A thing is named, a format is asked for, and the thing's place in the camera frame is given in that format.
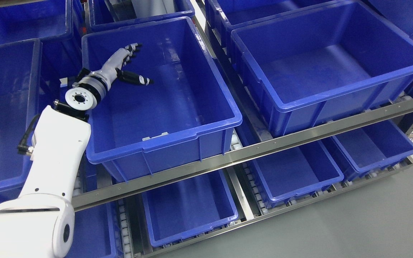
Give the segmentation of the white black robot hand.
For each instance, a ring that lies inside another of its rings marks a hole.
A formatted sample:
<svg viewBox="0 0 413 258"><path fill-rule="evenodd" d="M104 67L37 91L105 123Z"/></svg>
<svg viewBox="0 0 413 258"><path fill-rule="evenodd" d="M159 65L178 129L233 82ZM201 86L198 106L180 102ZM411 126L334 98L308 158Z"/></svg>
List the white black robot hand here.
<svg viewBox="0 0 413 258"><path fill-rule="evenodd" d="M108 93L115 80L144 86L154 83L153 79L123 70L123 68L131 62L131 59L136 57L136 52L140 51L141 47L141 43L131 43L118 49L102 65L101 69L91 73L91 77L98 81L98 91L102 95L102 98Z"/></svg>

